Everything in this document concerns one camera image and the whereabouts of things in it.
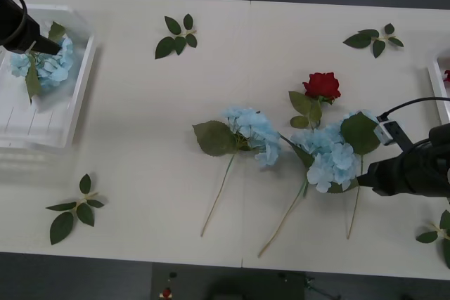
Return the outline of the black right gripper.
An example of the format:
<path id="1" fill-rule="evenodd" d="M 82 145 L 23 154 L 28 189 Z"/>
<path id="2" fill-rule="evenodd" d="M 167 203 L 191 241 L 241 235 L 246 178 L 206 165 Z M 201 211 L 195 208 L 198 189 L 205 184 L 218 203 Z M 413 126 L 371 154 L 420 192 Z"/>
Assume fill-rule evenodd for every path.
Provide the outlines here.
<path id="1" fill-rule="evenodd" d="M 372 188 L 382 196 L 412 193 L 402 169 L 400 155 L 372 164 L 360 163 L 357 182 L 360 187 Z"/>

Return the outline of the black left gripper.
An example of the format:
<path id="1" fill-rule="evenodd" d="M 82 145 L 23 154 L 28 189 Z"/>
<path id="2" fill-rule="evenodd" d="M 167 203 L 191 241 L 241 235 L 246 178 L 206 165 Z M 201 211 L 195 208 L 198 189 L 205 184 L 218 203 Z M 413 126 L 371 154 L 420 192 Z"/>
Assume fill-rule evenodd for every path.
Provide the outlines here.
<path id="1" fill-rule="evenodd" d="M 27 13 L 23 0 L 17 5 L 13 0 L 1 0 L 1 46 L 14 53 L 26 52 L 36 40 L 39 25 Z M 60 50 L 58 43 L 39 36 L 32 52 L 56 55 Z"/>

